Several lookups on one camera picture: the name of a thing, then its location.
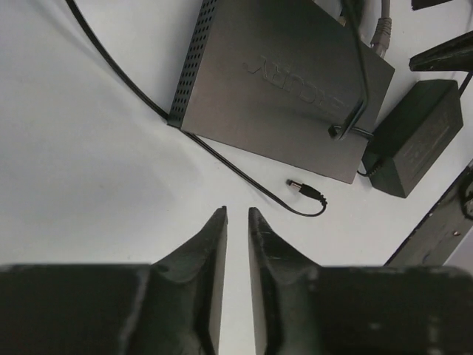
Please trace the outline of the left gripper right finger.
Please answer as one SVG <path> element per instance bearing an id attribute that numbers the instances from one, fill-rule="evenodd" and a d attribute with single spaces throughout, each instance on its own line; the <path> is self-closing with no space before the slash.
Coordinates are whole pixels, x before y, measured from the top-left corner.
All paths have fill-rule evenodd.
<path id="1" fill-rule="evenodd" d="M 310 278 L 321 266 L 281 238 L 256 207 L 248 210 L 248 250 L 257 354 L 320 354 Z"/>

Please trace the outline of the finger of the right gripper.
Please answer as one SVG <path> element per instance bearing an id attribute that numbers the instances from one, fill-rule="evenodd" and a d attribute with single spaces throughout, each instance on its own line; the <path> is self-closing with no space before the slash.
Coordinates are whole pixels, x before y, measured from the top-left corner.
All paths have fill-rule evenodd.
<path id="1" fill-rule="evenodd" d="M 409 69 L 413 72 L 471 72 L 472 45 L 473 32 L 470 31 L 410 58 Z"/>

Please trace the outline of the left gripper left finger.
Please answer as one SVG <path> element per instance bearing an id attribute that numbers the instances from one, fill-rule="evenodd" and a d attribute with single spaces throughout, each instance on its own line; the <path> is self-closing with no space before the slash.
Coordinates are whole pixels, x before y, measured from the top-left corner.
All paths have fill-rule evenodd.
<path id="1" fill-rule="evenodd" d="M 227 247 L 227 208 L 152 266 L 149 353 L 218 354 Z"/>

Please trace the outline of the black network switch box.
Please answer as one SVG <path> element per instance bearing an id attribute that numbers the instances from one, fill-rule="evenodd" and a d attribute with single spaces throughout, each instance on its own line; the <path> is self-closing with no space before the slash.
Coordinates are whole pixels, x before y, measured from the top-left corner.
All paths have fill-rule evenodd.
<path id="1" fill-rule="evenodd" d="M 372 131 L 394 68 L 312 1 L 204 1 L 168 123 L 326 178 L 352 183 L 367 139 L 329 135 L 361 94 Z"/>

